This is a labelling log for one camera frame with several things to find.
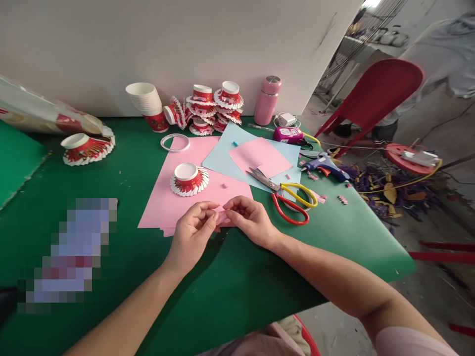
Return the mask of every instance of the scissors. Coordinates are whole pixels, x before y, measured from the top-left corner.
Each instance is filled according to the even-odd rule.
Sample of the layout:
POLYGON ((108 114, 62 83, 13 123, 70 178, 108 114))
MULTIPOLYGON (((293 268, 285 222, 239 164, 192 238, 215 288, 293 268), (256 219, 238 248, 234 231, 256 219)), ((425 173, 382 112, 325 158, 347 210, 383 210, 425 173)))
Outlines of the scissors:
POLYGON ((310 208, 315 208, 318 204, 317 198, 315 198, 315 195, 313 195, 313 193, 310 189, 308 189, 307 187, 304 187, 303 185, 298 184, 298 183, 276 184, 276 183, 270 181, 269 179, 267 179, 266 176, 263 175, 259 170, 252 169, 251 167, 249 167, 249 169, 251 171, 250 172, 246 171, 246 173, 248 173, 254 179, 258 180, 259 182, 261 182, 262 184, 264 184, 266 187, 270 188, 273 191, 272 200, 274 201, 274 205, 277 208, 277 212, 280 214, 281 217, 283 217, 288 223, 291 223, 293 225, 305 225, 309 222, 310 217, 308 216, 307 210, 309 210, 310 208), (291 191, 289 188, 287 188, 287 187, 290 187, 290 186, 302 189, 307 194, 307 196, 309 198, 309 201, 306 201, 306 200, 300 198, 297 194, 295 194, 293 191, 291 191), (307 207, 307 209, 303 209, 303 208, 299 207, 297 204, 295 204, 294 202, 284 198, 282 195, 278 195, 277 193, 279 192, 279 190, 282 190, 283 192, 286 191, 287 193, 289 193, 291 196, 293 196, 295 199, 297 199, 297 201, 299 201, 300 203, 305 205, 307 207), (292 209, 294 211, 297 211, 298 213, 301 213, 303 215, 303 217, 305 218, 305 220, 302 221, 302 222, 301 221, 296 221, 294 219, 289 218, 287 215, 285 215, 284 212, 282 211, 281 207, 279 206, 278 199, 281 200, 290 209, 292 209))

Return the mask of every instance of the yellow cable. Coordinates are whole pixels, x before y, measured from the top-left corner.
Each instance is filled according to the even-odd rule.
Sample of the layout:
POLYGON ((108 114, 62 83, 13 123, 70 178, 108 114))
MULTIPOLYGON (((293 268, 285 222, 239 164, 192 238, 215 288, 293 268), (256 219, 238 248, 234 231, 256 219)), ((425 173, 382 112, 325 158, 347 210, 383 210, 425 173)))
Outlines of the yellow cable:
POLYGON ((407 182, 407 183, 404 183, 404 184, 401 184, 401 185, 398 185, 398 186, 395 186, 395 187, 391 187, 391 188, 388 188, 388 189, 380 189, 380 190, 373 190, 373 191, 370 191, 370 192, 358 192, 360 194, 371 194, 371 193, 381 193, 381 192, 384 192, 384 191, 387 191, 387 190, 390 190, 390 189, 397 189, 397 188, 402 188, 404 186, 407 186, 407 185, 411 185, 411 184, 414 184, 414 183, 419 183, 420 181, 423 181, 427 178, 429 178, 430 176, 432 176, 435 172, 437 172, 437 170, 442 166, 442 160, 439 160, 439 163, 437 164, 437 167, 435 167, 435 169, 430 172, 427 176, 424 176, 422 178, 418 178, 416 180, 413 180, 413 181, 410 181, 410 182, 407 182))
POLYGON ((310 135, 307 134, 307 133, 303 133, 303 135, 304 135, 306 138, 309 138, 309 139, 314 140, 316 143, 318 143, 318 145, 320 146, 320 148, 322 148, 322 145, 320 144, 320 141, 318 141, 318 140, 316 139, 316 137, 310 136, 310 135))

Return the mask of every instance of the pink water bottle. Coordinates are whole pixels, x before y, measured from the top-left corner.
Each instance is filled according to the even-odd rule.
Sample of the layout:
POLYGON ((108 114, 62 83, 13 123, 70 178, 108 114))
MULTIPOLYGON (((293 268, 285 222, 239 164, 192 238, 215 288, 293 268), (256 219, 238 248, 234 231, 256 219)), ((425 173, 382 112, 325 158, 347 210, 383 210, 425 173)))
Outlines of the pink water bottle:
POLYGON ((254 122, 260 126, 267 126, 272 121, 272 115, 277 105, 282 81, 276 76, 267 76, 262 81, 262 90, 259 93, 254 110, 254 122))

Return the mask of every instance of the green board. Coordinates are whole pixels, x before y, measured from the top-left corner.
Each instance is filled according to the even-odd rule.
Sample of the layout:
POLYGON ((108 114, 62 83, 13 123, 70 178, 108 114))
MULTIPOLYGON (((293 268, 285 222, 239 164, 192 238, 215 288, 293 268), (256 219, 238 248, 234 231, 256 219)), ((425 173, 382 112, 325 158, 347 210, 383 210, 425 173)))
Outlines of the green board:
POLYGON ((45 148, 0 120, 0 208, 40 165, 45 148))
MULTIPOLYGON (((118 198, 117 228, 102 254, 100 277, 82 303, 53 304, 47 314, 15 314, 0 331, 1 355, 60 355, 111 313, 165 259, 171 238, 158 229, 137 229, 167 152, 164 134, 140 118, 105 120, 117 146, 104 160, 87 166, 63 163, 60 138, 44 144, 54 153, 25 192, 0 214, 0 286, 33 278, 49 256, 51 233, 66 221, 69 198, 118 198)), ((248 129, 266 138, 271 133, 248 129)), ((181 132, 176 126, 168 133, 181 132)), ((324 205, 312 209, 310 223, 293 226, 277 213, 269 193, 252 187, 272 222, 310 245, 362 264, 386 281, 414 271, 404 248, 353 188, 333 178, 302 182, 324 205), (343 194, 348 205, 337 196, 343 194)), ((217 234, 203 258, 172 295, 141 345, 138 355, 195 355, 295 312, 326 302, 299 274, 272 253, 256 247, 236 228, 217 234)))

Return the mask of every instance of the hand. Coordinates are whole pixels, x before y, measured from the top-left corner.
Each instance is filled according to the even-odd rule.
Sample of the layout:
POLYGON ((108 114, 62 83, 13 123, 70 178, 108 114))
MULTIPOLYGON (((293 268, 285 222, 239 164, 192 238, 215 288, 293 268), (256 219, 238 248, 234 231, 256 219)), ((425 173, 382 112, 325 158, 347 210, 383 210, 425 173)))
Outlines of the hand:
POLYGON ((164 266, 184 277, 203 255, 206 244, 216 228, 218 203, 194 204, 177 222, 175 236, 164 266))
POLYGON ((234 225, 256 245, 269 250, 281 235, 259 202, 240 195, 223 205, 223 208, 234 225))

